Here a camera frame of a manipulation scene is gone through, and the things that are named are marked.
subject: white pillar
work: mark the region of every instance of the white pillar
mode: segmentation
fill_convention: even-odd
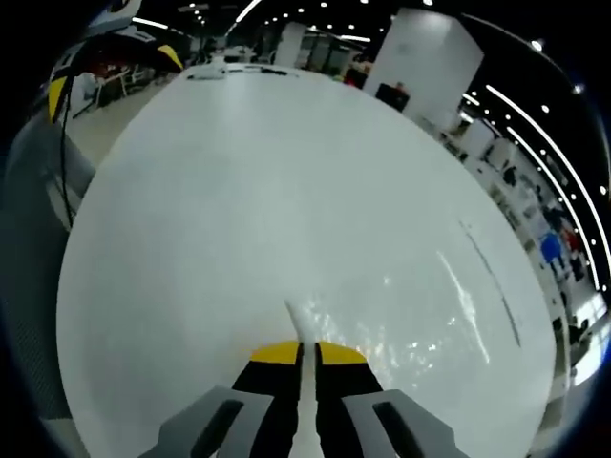
[[[401,9],[392,21],[364,90],[375,95],[381,83],[403,83],[410,96],[404,114],[437,125],[456,113],[484,53],[449,16]]]
[[[286,24],[278,50],[276,50],[275,65],[295,67],[305,33],[306,26],[304,24],[297,24],[296,22]]]
[[[477,157],[478,159],[484,156],[484,153],[495,139],[493,131],[488,129],[488,126],[476,119],[467,128],[465,134],[460,138],[460,149],[469,156]]]
[[[488,155],[488,163],[498,172],[502,172],[508,165],[514,164],[517,155],[517,146],[507,138],[497,138],[493,149]]]

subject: blue object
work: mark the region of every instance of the blue object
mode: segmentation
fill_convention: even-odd
[[[560,240],[553,232],[548,233],[541,242],[541,254],[545,262],[551,264],[553,260],[559,258],[562,253]]]

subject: light strip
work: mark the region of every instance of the light strip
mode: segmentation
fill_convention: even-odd
[[[227,31],[227,33],[225,34],[225,36],[229,35],[229,33],[231,33],[231,32],[232,32],[232,31],[233,31],[233,30],[236,28],[236,26],[237,26],[237,25],[238,25],[238,23],[237,23],[237,22],[234,22],[234,23],[231,25],[231,27],[229,28],[229,30]]]
[[[517,132],[514,129],[512,129],[511,127],[507,128],[507,132],[513,135],[516,138],[516,140],[524,147],[524,149],[528,151],[528,153],[533,157],[533,159],[538,164],[538,166],[543,170],[543,172],[545,172],[545,175],[547,175],[547,177],[550,179],[550,181],[552,182],[552,184],[558,191],[558,194],[560,194],[560,196],[564,200],[563,202],[564,205],[566,205],[566,208],[568,208],[569,213],[571,214],[571,217],[573,217],[573,221],[575,222],[575,225],[579,229],[579,234],[581,235],[581,239],[583,240],[583,246],[585,247],[585,251],[588,255],[588,259],[590,260],[590,268],[592,269],[592,277],[594,277],[594,286],[596,287],[598,291],[599,290],[599,276],[596,271],[596,265],[594,264],[594,259],[592,258],[592,252],[590,251],[590,243],[588,242],[588,239],[585,236],[585,234],[583,234],[583,227],[581,227],[581,223],[579,222],[579,219],[577,218],[577,214],[575,213],[575,210],[573,209],[571,200],[569,200],[569,197],[567,197],[566,194],[564,193],[564,189],[562,189],[562,186],[560,185],[560,183],[558,183],[558,181],[556,180],[556,177],[554,177],[554,174],[552,174],[552,172],[550,172],[550,169],[547,168],[547,164],[543,162],[543,159],[541,159],[537,153],[535,153],[533,148],[531,148],[530,145],[528,145],[524,141],[524,139],[521,136],[519,136]]]
[[[371,38],[366,38],[365,36],[342,35],[340,38],[343,40],[362,41],[363,43],[371,42]]]
[[[250,13],[250,11],[253,8],[255,8],[257,5],[259,5],[260,3],[261,3],[261,0],[252,0],[252,2],[250,2],[248,6],[244,8],[244,11],[240,13],[238,18],[236,19],[236,23],[241,22],[246,17],[246,15]]]
[[[484,124],[486,124],[490,128],[491,131],[493,131],[498,136],[503,136],[500,134],[500,131],[490,123],[488,119],[483,119],[483,121],[484,121]]]
[[[463,97],[465,97],[467,100],[469,100],[471,103],[473,103],[476,107],[479,106],[479,102],[477,100],[475,100],[473,97],[471,97],[468,94],[462,94]]]
[[[571,163],[568,161],[568,159],[566,158],[564,153],[560,150],[558,145],[554,142],[554,140],[552,140],[552,138],[549,135],[547,135],[547,133],[543,129],[541,129],[541,126],[539,126],[530,116],[528,116],[512,100],[510,100],[506,95],[502,94],[501,92],[499,92],[498,90],[496,90],[495,88],[493,88],[490,85],[486,85],[486,89],[488,91],[490,91],[491,93],[493,93],[494,95],[496,95],[498,98],[500,98],[507,105],[512,107],[514,110],[516,110],[524,119],[526,119],[528,121],[528,123],[531,126],[533,126],[535,128],[535,130],[537,132],[539,132],[539,134],[545,139],[545,141],[547,141],[547,143],[552,147],[552,149],[556,152],[556,154],[558,155],[558,157],[560,158],[562,163],[564,163],[564,166],[566,167],[566,169],[569,171],[569,173],[571,174],[571,176],[573,177],[573,179],[575,180],[575,182],[579,186],[579,189],[581,190],[581,193],[585,197],[585,201],[588,204],[588,207],[590,207],[590,211],[592,212],[592,215],[594,216],[594,221],[596,222],[597,228],[599,229],[599,232],[600,232],[600,238],[602,240],[602,246],[604,247],[604,254],[607,257],[607,265],[609,267],[609,272],[611,272],[611,252],[609,251],[609,243],[608,243],[607,237],[606,237],[606,235],[604,233],[604,229],[602,227],[602,223],[600,222],[599,213],[596,211],[596,207],[594,206],[594,202],[590,198],[590,195],[588,194],[587,190],[585,189],[585,186],[583,186],[583,182],[581,181],[581,178],[579,178],[579,175],[577,175],[577,172],[575,171],[575,169],[573,168]],[[588,240],[587,240],[585,234],[583,234],[583,231],[581,231],[581,238],[583,240],[583,244],[586,247],[588,247],[589,243],[588,243]],[[594,266],[594,260],[592,259],[591,256],[590,256],[590,261],[592,262],[592,266]],[[596,289],[598,290],[599,289],[599,287],[598,287],[599,279],[598,279],[598,277],[596,275],[594,275],[594,284],[596,285]]]
[[[474,122],[474,119],[470,117],[468,114],[466,114],[465,112],[460,112],[460,117],[462,117],[469,124],[472,124]]]
[[[160,24],[159,22],[149,21],[148,19],[140,19],[139,17],[133,17],[132,22],[138,22],[139,24],[146,24],[147,26],[159,27],[160,29],[166,30],[168,26]]]

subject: black cable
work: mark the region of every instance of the black cable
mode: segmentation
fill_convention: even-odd
[[[68,216],[68,225],[73,228],[73,211],[68,201],[68,187],[66,186],[66,124],[68,123],[68,113],[70,111],[70,96],[73,91],[74,77],[68,76],[66,81],[66,111],[64,112],[64,122],[61,127],[61,137],[59,140],[59,168],[61,173],[61,194],[64,200],[64,207],[66,209],[66,215]]]

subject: desk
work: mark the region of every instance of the desk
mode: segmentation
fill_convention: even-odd
[[[289,301],[309,339],[359,348],[383,387],[451,425],[471,458],[523,458],[555,348],[511,227],[404,116],[294,72],[186,71],[100,165],[57,299],[86,447],[94,458],[152,447],[163,421],[231,385],[254,348],[295,339]],[[322,456],[312,383],[302,399],[296,456]]]
[[[223,57],[227,57],[237,62],[249,63],[255,53],[253,53],[252,50],[249,48],[242,49],[240,47],[236,47],[228,48],[226,50],[223,50],[222,52],[217,52],[215,55],[222,55]]]
[[[99,80],[99,85],[97,87],[97,96],[95,97],[95,105],[99,106],[99,98],[100,98],[100,95],[102,94],[102,90],[104,89],[104,86],[106,86],[107,84],[113,81],[119,80],[119,82],[121,83],[121,90],[123,91],[123,96],[127,97],[127,90],[125,89],[125,79],[124,78],[125,76],[127,76],[127,74],[130,71],[131,70],[125,70],[121,73],[117,73],[112,76],[109,76],[108,78]]]

